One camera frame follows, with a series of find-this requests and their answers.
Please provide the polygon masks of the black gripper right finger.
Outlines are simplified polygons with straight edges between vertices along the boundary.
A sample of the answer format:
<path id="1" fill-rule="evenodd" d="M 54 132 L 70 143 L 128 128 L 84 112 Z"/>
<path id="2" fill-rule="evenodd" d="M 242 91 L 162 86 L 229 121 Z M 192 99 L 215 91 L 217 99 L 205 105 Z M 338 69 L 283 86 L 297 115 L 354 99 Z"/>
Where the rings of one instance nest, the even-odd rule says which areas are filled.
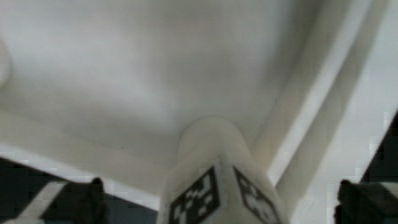
<path id="1" fill-rule="evenodd" d="M 398 224 L 398 183 L 341 181 L 334 224 Z"/>

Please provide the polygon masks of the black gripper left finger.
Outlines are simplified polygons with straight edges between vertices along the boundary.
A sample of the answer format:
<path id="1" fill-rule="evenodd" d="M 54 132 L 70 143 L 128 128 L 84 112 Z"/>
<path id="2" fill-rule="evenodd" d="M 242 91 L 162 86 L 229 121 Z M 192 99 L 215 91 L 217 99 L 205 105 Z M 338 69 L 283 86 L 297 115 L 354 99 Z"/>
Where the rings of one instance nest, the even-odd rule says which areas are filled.
<path id="1" fill-rule="evenodd" d="M 18 216 L 18 224 L 109 224 L 103 181 L 52 181 Z"/>

